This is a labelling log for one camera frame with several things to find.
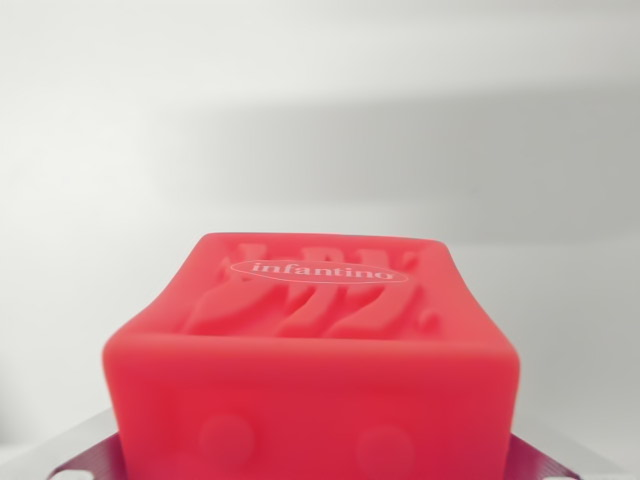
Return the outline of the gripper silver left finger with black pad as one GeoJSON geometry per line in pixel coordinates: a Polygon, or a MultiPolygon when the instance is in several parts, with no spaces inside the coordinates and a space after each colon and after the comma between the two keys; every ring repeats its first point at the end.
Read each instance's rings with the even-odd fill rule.
{"type": "Polygon", "coordinates": [[[115,415],[111,408],[53,440],[47,479],[127,479],[115,415]]]}

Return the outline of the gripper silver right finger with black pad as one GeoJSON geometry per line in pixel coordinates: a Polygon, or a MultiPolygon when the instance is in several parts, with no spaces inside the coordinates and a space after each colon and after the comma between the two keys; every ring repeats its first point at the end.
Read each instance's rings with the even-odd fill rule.
{"type": "Polygon", "coordinates": [[[541,419],[517,413],[512,427],[506,479],[595,479],[590,454],[541,419]]]}

